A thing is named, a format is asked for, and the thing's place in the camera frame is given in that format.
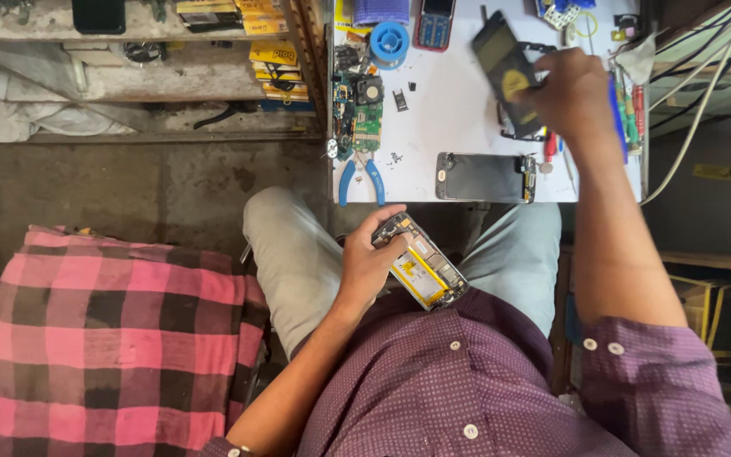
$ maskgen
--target hand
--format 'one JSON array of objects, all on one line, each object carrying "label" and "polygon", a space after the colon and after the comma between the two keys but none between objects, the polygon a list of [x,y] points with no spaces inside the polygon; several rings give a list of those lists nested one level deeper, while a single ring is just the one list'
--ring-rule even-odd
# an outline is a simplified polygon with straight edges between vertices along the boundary
[{"label": "hand", "polygon": [[569,143],[616,135],[609,76],[599,57],[573,48],[545,55],[534,67],[548,70],[549,75],[541,87],[516,93],[516,103],[533,107],[549,130]]},{"label": "hand", "polygon": [[380,223],[405,211],[405,205],[385,206],[368,215],[354,232],[346,237],[343,249],[343,277],[333,306],[345,306],[348,311],[362,314],[374,303],[388,276],[394,260],[404,253],[411,235],[401,234],[391,244],[377,249],[371,245],[371,235]]}]

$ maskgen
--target purple polka dot shirt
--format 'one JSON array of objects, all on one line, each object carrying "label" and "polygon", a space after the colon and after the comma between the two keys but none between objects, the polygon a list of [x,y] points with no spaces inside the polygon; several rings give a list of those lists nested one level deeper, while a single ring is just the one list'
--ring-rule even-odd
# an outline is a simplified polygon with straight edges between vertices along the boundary
[{"label": "purple polka dot shirt", "polygon": [[372,306],[297,455],[731,455],[715,360],[688,328],[586,329],[583,414],[552,395],[551,348],[513,306],[477,289],[414,306],[396,293]]}]

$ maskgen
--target sleeve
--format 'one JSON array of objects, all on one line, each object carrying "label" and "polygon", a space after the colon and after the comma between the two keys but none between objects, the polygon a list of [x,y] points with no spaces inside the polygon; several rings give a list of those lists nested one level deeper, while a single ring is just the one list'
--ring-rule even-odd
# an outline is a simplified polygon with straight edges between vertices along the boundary
[{"label": "sleeve", "polygon": [[731,455],[716,361],[689,328],[607,317],[585,331],[588,416],[640,455]]},{"label": "sleeve", "polygon": [[244,447],[230,443],[225,437],[211,438],[199,452],[199,457],[252,457],[253,454]]}]

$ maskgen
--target cutting pliers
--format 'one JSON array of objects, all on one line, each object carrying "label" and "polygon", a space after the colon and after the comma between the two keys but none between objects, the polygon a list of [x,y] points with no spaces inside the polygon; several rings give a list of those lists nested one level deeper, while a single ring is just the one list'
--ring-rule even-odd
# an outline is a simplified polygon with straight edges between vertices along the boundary
[{"label": "cutting pliers", "polygon": [[340,177],[340,189],[338,192],[340,206],[346,206],[349,202],[349,184],[352,182],[355,169],[361,170],[363,168],[365,168],[365,171],[371,178],[371,182],[374,182],[374,189],[377,191],[377,204],[380,206],[385,205],[385,186],[382,185],[382,176],[380,176],[379,170],[377,169],[377,164],[371,158],[364,164],[360,158],[360,153],[355,152],[349,163],[346,163],[346,168]]}]

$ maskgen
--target smartphone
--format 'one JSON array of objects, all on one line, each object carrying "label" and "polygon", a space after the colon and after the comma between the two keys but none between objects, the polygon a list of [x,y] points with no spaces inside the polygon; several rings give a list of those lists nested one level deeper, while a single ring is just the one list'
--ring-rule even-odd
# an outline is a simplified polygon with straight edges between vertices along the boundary
[{"label": "smartphone", "polygon": [[436,160],[436,197],[466,202],[532,203],[536,167],[533,155],[442,152]]},{"label": "smartphone", "polygon": [[470,284],[407,212],[398,212],[371,235],[376,248],[388,245],[399,234],[413,236],[408,250],[391,265],[391,274],[426,311],[449,306]]},{"label": "smartphone", "polygon": [[437,52],[447,50],[455,12],[456,0],[422,0],[413,45]]},{"label": "smartphone", "polygon": [[72,23],[84,35],[125,33],[125,0],[72,0]]},{"label": "smartphone", "polygon": [[516,105],[510,100],[518,90],[540,83],[535,78],[534,66],[526,59],[523,48],[501,11],[496,11],[486,21],[473,38],[472,48],[495,97],[513,123],[515,134],[525,137],[543,128],[538,114],[531,107]]}]

